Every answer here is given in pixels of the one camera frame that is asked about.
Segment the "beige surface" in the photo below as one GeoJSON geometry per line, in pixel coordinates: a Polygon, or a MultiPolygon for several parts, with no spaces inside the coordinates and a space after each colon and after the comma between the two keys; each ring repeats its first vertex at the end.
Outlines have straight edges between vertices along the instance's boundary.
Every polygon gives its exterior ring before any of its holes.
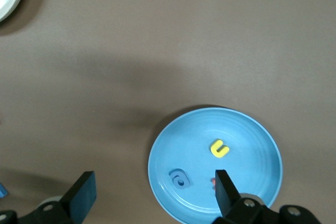
{"type": "Polygon", "coordinates": [[[85,223],[177,223],[147,179],[158,131],[191,106],[275,138],[283,204],[336,214],[336,0],[23,0],[0,26],[0,209],[23,215],[84,170],[85,223]]]}

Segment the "screw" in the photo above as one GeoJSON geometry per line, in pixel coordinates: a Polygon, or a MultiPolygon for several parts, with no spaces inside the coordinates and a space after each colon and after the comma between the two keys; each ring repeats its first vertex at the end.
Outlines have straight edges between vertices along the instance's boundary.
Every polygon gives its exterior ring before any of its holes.
{"type": "Polygon", "coordinates": [[[49,210],[52,210],[54,206],[53,205],[46,205],[44,208],[43,208],[43,211],[49,211],[49,210]]]}
{"type": "Polygon", "coordinates": [[[244,204],[245,204],[245,206],[247,206],[247,207],[254,207],[256,204],[253,202],[253,200],[251,200],[251,199],[245,199],[244,200],[244,204]]]}
{"type": "Polygon", "coordinates": [[[287,210],[291,215],[294,215],[294,216],[301,215],[301,212],[296,207],[289,207],[287,210]]]}
{"type": "Polygon", "coordinates": [[[4,220],[7,218],[7,215],[3,214],[3,215],[0,215],[0,221],[4,220]]]}

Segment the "small blue piece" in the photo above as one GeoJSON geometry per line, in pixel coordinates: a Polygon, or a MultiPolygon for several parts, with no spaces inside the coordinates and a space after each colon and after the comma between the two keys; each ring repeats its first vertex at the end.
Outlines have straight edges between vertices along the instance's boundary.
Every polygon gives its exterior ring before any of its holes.
{"type": "Polygon", "coordinates": [[[169,173],[174,185],[179,189],[190,187],[190,180],[182,169],[174,169],[169,173]]]}
{"type": "Polygon", "coordinates": [[[6,188],[2,184],[0,184],[0,198],[5,197],[7,194],[8,194],[8,192],[7,192],[6,188]]]}

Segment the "blue plate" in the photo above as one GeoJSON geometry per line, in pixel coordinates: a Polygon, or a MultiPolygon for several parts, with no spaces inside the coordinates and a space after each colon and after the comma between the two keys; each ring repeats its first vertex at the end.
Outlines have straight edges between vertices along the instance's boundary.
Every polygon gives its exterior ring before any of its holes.
{"type": "Polygon", "coordinates": [[[204,224],[221,216],[212,183],[216,169],[227,170],[241,194],[257,195],[268,207],[279,193],[282,162],[273,138],[253,118],[226,108],[198,109],[172,121],[153,144],[148,175],[172,217],[204,224]],[[223,157],[211,152],[217,139],[229,147],[223,157]]]}

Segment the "metal screw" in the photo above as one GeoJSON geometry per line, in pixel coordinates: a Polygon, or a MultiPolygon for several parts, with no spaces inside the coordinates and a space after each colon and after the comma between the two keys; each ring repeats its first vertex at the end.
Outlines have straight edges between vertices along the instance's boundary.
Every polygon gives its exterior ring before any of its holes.
{"type": "Polygon", "coordinates": [[[4,220],[7,218],[7,215],[3,214],[3,215],[0,215],[0,221],[4,220]]]}
{"type": "Polygon", "coordinates": [[[44,208],[43,208],[43,211],[49,211],[49,210],[52,210],[54,206],[53,205],[46,205],[44,208]]]}
{"type": "Polygon", "coordinates": [[[296,207],[289,207],[287,210],[291,215],[294,215],[294,216],[301,215],[301,212],[296,207]]]}
{"type": "Polygon", "coordinates": [[[245,206],[247,206],[247,207],[254,207],[256,204],[253,202],[253,200],[251,200],[251,199],[245,199],[244,200],[244,204],[245,204],[245,206]]]}

